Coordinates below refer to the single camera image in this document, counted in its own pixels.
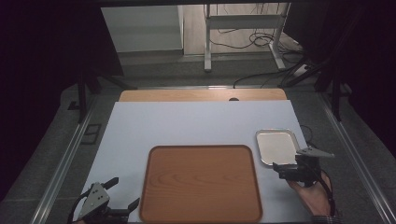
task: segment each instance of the white tabletop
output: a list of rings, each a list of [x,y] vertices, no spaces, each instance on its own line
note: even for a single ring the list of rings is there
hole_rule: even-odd
[[[156,146],[246,145],[252,150],[262,198],[262,222],[307,221],[309,214],[285,180],[261,161],[256,132],[289,129],[306,143],[291,102],[116,103],[84,191],[91,183],[119,177],[109,189],[110,206],[123,209],[139,198],[149,151]],[[138,208],[129,216],[140,221]]]

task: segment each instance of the tray rim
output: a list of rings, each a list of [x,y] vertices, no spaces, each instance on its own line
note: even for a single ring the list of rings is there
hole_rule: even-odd
[[[297,138],[296,135],[294,134],[294,132],[290,129],[281,129],[281,128],[274,128],[274,129],[262,129],[262,130],[258,130],[256,132],[256,141],[257,141],[257,147],[259,149],[260,152],[260,156],[261,156],[261,161],[268,166],[273,166],[272,163],[268,163],[263,159],[263,155],[262,155],[262,151],[260,149],[260,144],[259,144],[259,135],[263,134],[263,133],[287,133],[290,136],[291,142],[294,144],[294,149],[296,151],[297,154],[297,150],[300,149],[300,145],[297,142]],[[278,163],[279,165],[295,165],[297,164],[297,162],[292,162],[292,163]]]

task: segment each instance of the metal bracket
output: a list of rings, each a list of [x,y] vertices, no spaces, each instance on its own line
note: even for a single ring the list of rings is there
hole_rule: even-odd
[[[103,186],[96,182],[93,184],[90,195],[88,195],[88,198],[82,206],[81,213],[79,213],[78,217],[82,218],[87,216],[89,213],[93,212],[99,207],[106,206],[109,201],[110,197],[106,193]]]
[[[335,158],[335,155],[333,153],[324,152],[314,147],[306,147],[303,149],[299,149],[297,150],[297,153],[309,157]]]

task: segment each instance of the wooden edge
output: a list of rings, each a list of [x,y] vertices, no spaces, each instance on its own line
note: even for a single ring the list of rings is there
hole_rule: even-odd
[[[120,102],[194,102],[194,101],[269,101],[287,100],[281,89],[220,90],[139,90],[123,91]]]

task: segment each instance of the cable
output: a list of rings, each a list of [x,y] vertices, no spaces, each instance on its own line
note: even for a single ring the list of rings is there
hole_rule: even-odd
[[[285,55],[290,55],[290,54],[302,55],[303,53],[300,52],[300,51],[289,51],[289,52],[283,52],[283,53],[281,54],[281,57],[282,57],[282,59],[283,59],[284,61],[286,61],[286,62],[288,62],[288,63],[297,63],[298,61],[297,61],[297,62],[291,61],[291,60],[289,60],[289,59],[287,59],[287,58],[285,57]]]
[[[279,71],[279,72],[274,72],[274,73],[261,73],[261,74],[250,75],[250,76],[247,76],[247,77],[241,77],[241,78],[237,79],[237,80],[233,83],[233,88],[236,89],[236,87],[235,87],[236,84],[237,84],[238,82],[242,81],[242,80],[245,80],[245,79],[248,79],[248,78],[251,78],[251,77],[260,77],[260,76],[265,76],[265,75],[283,74],[283,73],[285,73],[285,72],[291,71],[291,70],[294,69],[295,66],[297,66],[297,65],[298,65],[298,63],[295,64],[294,66],[292,66],[292,67],[286,69],[286,70]]]
[[[69,217],[67,218],[67,224],[73,223],[74,212],[76,211],[79,201],[81,201],[85,197],[88,197],[88,195],[90,195],[90,192],[91,192],[91,189],[85,191],[83,194],[78,196],[78,198],[76,199],[76,201],[73,204],[71,212],[69,213]]]
[[[239,30],[239,29],[232,29],[232,30],[228,30],[228,31],[221,31],[220,29],[218,29],[218,32],[219,32],[219,34],[227,34],[227,33],[230,33],[230,32],[237,31],[237,30]]]
[[[280,5],[280,3],[277,3],[276,14],[277,14],[277,12],[279,11],[279,5]]]
[[[283,45],[283,43],[280,42],[280,41],[279,41],[279,46],[278,46],[278,48],[279,48],[279,52],[301,52],[301,53],[303,53],[302,50],[295,50],[295,49],[288,49],[288,48],[286,48],[286,47]]]
[[[253,43],[255,46],[262,48],[262,47],[269,45],[270,41],[274,40],[274,37],[271,35],[268,35],[266,33],[255,32],[255,33],[251,34],[248,39],[250,40],[250,43]],[[259,40],[259,39],[266,41],[266,42],[264,44],[258,44],[257,40]]]
[[[231,46],[231,45],[226,45],[226,44],[220,44],[220,43],[215,43],[212,40],[210,40],[210,43],[214,44],[214,45],[220,45],[220,46],[224,46],[224,47],[228,47],[228,48],[232,48],[232,49],[245,49],[250,47],[251,45],[253,45],[254,43],[250,43],[244,47],[235,47],[235,46]]]
[[[256,6],[250,11],[250,14],[253,13],[254,9],[256,9],[258,5],[259,3],[256,3]]]
[[[260,89],[262,89],[264,86],[265,86],[265,84],[267,84],[270,80],[272,80],[272,79],[275,79],[275,78],[278,78],[278,77],[281,77],[283,74],[280,74],[279,76],[276,76],[276,77],[270,77],[270,78],[268,78],[267,80],[265,80],[263,83],[262,83],[262,85],[260,86]]]
[[[310,143],[312,141],[312,139],[314,138],[314,133],[312,132],[312,129],[306,125],[300,124],[300,127],[302,128],[306,128],[309,131],[309,139],[305,140],[305,142]]]
[[[315,177],[318,179],[318,182],[320,183],[320,185],[326,191],[327,199],[328,199],[329,204],[330,204],[330,216],[333,217],[334,214],[335,214],[335,201],[334,201],[334,198],[332,197],[332,180],[330,179],[330,176],[324,170],[320,169],[320,171],[323,172],[329,178],[329,182],[330,182],[330,187],[329,187],[326,184],[326,182],[324,182],[324,180],[321,177],[321,175],[317,175],[317,173],[308,164],[306,164],[303,161],[301,161],[301,162],[312,172],[312,174],[315,175]]]
[[[306,61],[306,59],[307,59],[307,57],[304,55],[304,57],[299,62],[297,62],[297,64],[295,64],[292,67],[292,69],[289,70],[289,72],[285,75],[285,77],[283,77],[282,81],[278,85],[279,88],[285,87],[285,83],[297,71],[297,69],[299,69],[303,65],[303,63]]]
[[[224,5],[224,11],[228,14],[228,11],[227,11],[227,9],[225,8],[225,4],[223,4]]]

